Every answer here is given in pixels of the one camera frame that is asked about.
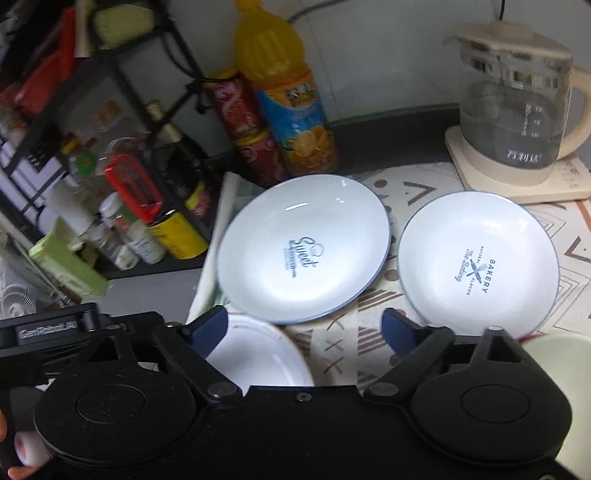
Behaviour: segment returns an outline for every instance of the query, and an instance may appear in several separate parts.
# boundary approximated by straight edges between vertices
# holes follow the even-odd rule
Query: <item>kettle handle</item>
[[[573,88],[584,93],[585,103],[581,118],[574,126],[573,131],[566,135],[560,143],[558,158],[571,154],[591,136],[591,72],[581,67],[573,67],[570,73],[570,84]]]

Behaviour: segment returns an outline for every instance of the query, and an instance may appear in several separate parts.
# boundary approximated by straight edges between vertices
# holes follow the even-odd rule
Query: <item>crossed utensils logo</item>
[[[488,268],[487,263],[481,263],[480,266],[476,266],[473,259],[470,259],[470,266],[472,267],[472,271],[468,273],[466,276],[469,277],[470,275],[474,275],[478,280],[478,283],[482,284],[482,279],[480,277],[480,272],[485,271]]]

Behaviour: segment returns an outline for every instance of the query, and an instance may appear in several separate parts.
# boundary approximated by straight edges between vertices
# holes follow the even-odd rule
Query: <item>white bowl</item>
[[[573,410],[573,422],[556,459],[579,478],[591,478],[591,339],[558,333],[526,340],[523,348],[558,385]]]
[[[228,332],[207,361],[242,389],[252,385],[313,387],[306,360],[276,326],[245,315],[230,315]]]
[[[457,335],[497,325],[514,338],[542,324],[559,277],[556,252],[538,221],[483,192],[452,193],[420,209],[402,233],[398,274],[427,323]]]
[[[222,291],[271,323],[323,316],[357,297],[380,271],[390,225],[378,197],[337,175],[299,177],[249,203],[217,256]]]

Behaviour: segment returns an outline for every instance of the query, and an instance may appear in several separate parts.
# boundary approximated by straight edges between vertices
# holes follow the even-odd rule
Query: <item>red container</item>
[[[235,143],[261,187],[270,187],[289,178],[281,149],[268,128]]]
[[[29,115],[37,115],[45,108],[60,86],[59,53],[46,57],[31,73],[14,98],[15,103]]]
[[[232,78],[237,74],[237,68],[231,67],[211,76],[231,80],[204,85],[211,90],[216,112],[234,140],[254,135],[265,126],[265,119],[250,83],[242,75]]]
[[[144,223],[156,220],[164,200],[137,158],[127,153],[113,155],[105,177],[136,217]]]

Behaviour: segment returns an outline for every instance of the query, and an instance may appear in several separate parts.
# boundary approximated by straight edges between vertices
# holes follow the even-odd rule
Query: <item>human hand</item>
[[[0,410],[0,443],[6,439],[8,424],[4,413]],[[8,469],[8,476],[12,480],[23,480],[39,470],[40,466],[13,466]]]

